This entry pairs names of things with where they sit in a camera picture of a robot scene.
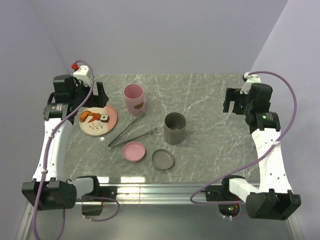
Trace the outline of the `orange chicken wing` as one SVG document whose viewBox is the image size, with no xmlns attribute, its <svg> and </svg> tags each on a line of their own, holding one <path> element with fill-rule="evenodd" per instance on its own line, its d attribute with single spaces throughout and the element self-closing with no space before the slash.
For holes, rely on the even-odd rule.
<svg viewBox="0 0 320 240">
<path fill-rule="evenodd" d="M 88 117 L 91 117 L 91 119 L 88 121 L 89 123 L 91 123 L 91 122 L 94 122 L 94 121 L 99 121 L 99 120 L 100 120 L 100 116 L 101 116 L 100 113 L 94 113 L 94 112 L 91 112 L 91 111 L 86 110 L 86 111 L 83 111 L 83 112 L 81 113 L 81 115 L 80 115 L 80 117 L 79 117 L 79 121 L 80 121 L 81 123 L 83 123 L 83 122 L 86 121 L 86 119 L 87 119 Z"/>
</svg>

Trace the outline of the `sushi roll piece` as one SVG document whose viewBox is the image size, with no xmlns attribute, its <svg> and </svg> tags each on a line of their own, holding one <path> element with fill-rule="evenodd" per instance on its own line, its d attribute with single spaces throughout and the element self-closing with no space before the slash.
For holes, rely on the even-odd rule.
<svg viewBox="0 0 320 240">
<path fill-rule="evenodd" d="M 100 119 L 102 123 L 107 123 L 109 121 L 109 115 L 108 114 L 101 114 Z"/>
</svg>

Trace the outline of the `metal tongs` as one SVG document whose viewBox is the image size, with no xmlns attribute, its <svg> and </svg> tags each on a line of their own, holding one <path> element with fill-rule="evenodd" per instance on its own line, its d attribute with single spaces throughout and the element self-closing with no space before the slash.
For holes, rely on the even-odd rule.
<svg viewBox="0 0 320 240">
<path fill-rule="evenodd" d="M 140 138 L 144 138 L 146 136 L 152 135 L 158 131 L 157 127 L 154 127 L 148 131 L 142 131 L 138 135 L 132 135 L 129 133 L 129 130 L 132 129 L 135 124 L 140 121 L 145 116 L 145 113 L 138 115 L 128 126 L 124 128 L 108 145 L 109 149 L 116 148 L 118 146 L 125 145 L 127 143 L 133 142 L 134 140 L 138 140 Z"/>
</svg>

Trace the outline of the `pink container lid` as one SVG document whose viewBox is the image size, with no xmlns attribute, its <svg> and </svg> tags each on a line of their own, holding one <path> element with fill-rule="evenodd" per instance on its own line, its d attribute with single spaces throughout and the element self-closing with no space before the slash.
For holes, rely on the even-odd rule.
<svg viewBox="0 0 320 240">
<path fill-rule="evenodd" d="M 129 162 L 139 162 L 144 158 L 146 149 L 142 143 L 133 141 L 127 143 L 123 147 L 122 154 L 124 158 Z"/>
</svg>

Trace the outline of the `grey cylindrical container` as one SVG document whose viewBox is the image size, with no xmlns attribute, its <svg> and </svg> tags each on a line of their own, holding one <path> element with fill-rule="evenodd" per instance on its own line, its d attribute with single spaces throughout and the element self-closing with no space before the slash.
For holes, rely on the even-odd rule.
<svg viewBox="0 0 320 240">
<path fill-rule="evenodd" d="M 164 119 L 164 141 L 169 145 L 178 145 L 185 138 L 187 120 L 178 112 L 171 112 Z"/>
</svg>

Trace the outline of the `grey container lid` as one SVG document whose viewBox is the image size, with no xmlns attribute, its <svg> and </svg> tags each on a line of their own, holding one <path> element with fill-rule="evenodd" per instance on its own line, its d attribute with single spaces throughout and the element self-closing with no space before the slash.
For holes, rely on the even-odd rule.
<svg viewBox="0 0 320 240">
<path fill-rule="evenodd" d="M 159 170 L 169 170 L 175 163 L 172 153 L 166 149 L 157 149 L 151 156 L 153 165 Z"/>
</svg>

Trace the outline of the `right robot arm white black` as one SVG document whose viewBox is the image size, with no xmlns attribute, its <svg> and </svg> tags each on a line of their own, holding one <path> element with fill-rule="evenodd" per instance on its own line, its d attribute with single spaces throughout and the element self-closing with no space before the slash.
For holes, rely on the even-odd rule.
<svg viewBox="0 0 320 240">
<path fill-rule="evenodd" d="M 301 205 L 301 197 L 295 194 L 287 178 L 279 137 L 279 116 L 270 111 L 273 89 L 264 83 L 253 83 L 250 89 L 226 89 L 223 112 L 230 103 L 232 112 L 244 115 L 259 159 L 259 187 L 244 177 L 228 175 L 222 179 L 221 204 L 243 201 L 251 219 L 287 220 Z"/>
</svg>

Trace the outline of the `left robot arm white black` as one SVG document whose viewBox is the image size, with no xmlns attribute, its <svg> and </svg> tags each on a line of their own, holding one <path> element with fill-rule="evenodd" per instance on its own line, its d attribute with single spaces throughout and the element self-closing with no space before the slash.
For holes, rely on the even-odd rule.
<svg viewBox="0 0 320 240">
<path fill-rule="evenodd" d="M 93 94 L 94 84 L 97 94 Z M 24 182 L 21 189 L 38 211 L 71 209 L 81 197 L 96 201 L 101 196 L 95 175 L 67 181 L 64 164 L 67 142 L 79 109 L 107 105 L 109 98 L 103 83 L 91 80 L 85 86 L 84 80 L 66 74 L 54 77 L 53 86 L 54 92 L 43 110 L 45 134 L 40 159 L 32 180 Z"/>
</svg>

